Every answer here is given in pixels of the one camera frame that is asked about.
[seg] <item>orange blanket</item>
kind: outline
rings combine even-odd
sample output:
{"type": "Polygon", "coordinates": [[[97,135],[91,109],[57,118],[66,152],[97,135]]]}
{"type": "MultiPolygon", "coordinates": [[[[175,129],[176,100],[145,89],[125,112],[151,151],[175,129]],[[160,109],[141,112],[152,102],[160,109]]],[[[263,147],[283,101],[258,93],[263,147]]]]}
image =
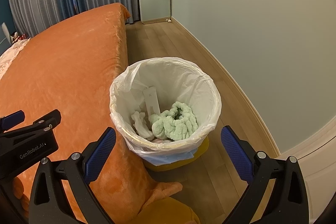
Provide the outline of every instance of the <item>orange blanket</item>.
{"type": "MultiPolygon", "coordinates": [[[[57,108],[62,121],[54,130],[59,150],[50,156],[52,160],[82,152],[108,126],[114,127],[109,88],[128,64],[127,17],[121,4],[106,5],[64,20],[31,39],[0,80],[0,117],[22,109],[26,120],[20,126],[25,126],[57,108]]],[[[36,168],[20,175],[27,196],[36,168]]],[[[179,183],[152,180],[119,133],[99,178],[90,187],[117,224],[182,189],[179,183]]],[[[76,217],[84,221],[67,183],[65,188],[76,217]]]]}

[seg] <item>metal screw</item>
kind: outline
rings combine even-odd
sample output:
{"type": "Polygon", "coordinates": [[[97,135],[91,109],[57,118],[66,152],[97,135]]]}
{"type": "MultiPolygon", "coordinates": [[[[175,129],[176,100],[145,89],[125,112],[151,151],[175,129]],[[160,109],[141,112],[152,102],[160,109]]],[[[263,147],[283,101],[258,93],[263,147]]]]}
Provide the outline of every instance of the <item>metal screw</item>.
{"type": "Polygon", "coordinates": [[[296,162],[297,162],[297,159],[296,159],[296,157],[294,157],[294,156],[290,156],[290,157],[289,157],[289,160],[290,160],[292,163],[296,163],[296,162]]]}
{"type": "Polygon", "coordinates": [[[46,164],[48,162],[48,158],[43,158],[42,160],[41,160],[41,163],[42,164],[46,164]]]}
{"type": "Polygon", "coordinates": [[[73,160],[78,160],[80,156],[81,156],[80,153],[73,153],[73,154],[71,155],[71,158],[72,158],[73,160]]]}
{"type": "Polygon", "coordinates": [[[266,154],[265,154],[264,152],[262,152],[262,151],[258,152],[258,153],[257,153],[257,156],[258,156],[258,158],[260,158],[260,159],[264,159],[264,158],[266,158],[266,154]]]}

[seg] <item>floor plank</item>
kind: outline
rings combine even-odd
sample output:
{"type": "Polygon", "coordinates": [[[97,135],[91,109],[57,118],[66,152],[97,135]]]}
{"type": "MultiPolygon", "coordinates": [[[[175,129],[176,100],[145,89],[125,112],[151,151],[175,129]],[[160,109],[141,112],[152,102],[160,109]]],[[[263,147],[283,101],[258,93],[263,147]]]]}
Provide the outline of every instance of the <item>floor plank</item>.
{"type": "MultiPolygon", "coordinates": [[[[204,49],[174,24],[162,22],[126,25],[129,64],[153,57],[179,57],[197,64],[215,82],[221,95],[221,116],[209,134],[209,149],[196,161],[165,172],[148,171],[157,181],[182,183],[183,190],[173,196],[190,206],[201,224],[221,224],[244,193],[247,183],[242,181],[221,143],[221,129],[230,125],[239,138],[248,140],[255,150],[268,153],[269,144],[260,137],[260,126],[246,111],[240,98],[204,49]]],[[[257,220],[267,205],[273,182],[267,187],[253,218],[257,220]]]]}

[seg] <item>blue textured pad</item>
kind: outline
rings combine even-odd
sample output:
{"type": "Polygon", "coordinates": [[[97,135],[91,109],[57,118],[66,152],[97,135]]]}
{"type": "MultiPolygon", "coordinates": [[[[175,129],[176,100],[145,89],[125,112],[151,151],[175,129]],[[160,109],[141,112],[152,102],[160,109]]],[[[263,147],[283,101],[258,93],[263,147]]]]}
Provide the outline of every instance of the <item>blue textured pad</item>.
{"type": "Polygon", "coordinates": [[[4,117],[1,122],[1,128],[3,129],[3,131],[7,131],[24,121],[25,113],[22,110],[19,110],[11,115],[4,117]]]}
{"type": "Polygon", "coordinates": [[[98,178],[107,158],[116,144],[116,139],[116,132],[112,128],[98,144],[85,165],[84,180],[86,184],[98,178]]]}
{"type": "Polygon", "coordinates": [[[241,180],[250,184],[254,178],[253,165],[238,141],[226,127],[222,129],[221,141],[241,180]]]}

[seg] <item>white plastic bag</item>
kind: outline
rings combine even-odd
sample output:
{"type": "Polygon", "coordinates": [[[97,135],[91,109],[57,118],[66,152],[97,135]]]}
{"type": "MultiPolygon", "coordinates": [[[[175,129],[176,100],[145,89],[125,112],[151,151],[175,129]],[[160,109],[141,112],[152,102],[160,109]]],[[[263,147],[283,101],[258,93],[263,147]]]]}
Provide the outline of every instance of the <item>white plastic bag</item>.
{"type": "Polygon", "coordinates": [[[154,165],[190,159],[221,113],[221,96],[213,80],[194,63],[174,57],[152,58],[129,66],[110,88],[111,118],[130,150],[154,165]],[[188,138],[170,143],[152,143],[138,136],[131,115],[147,110],[142,91],[154,86],[160,111],[176,101],[186,103],[196,116],[198,129],[188,138]]]}

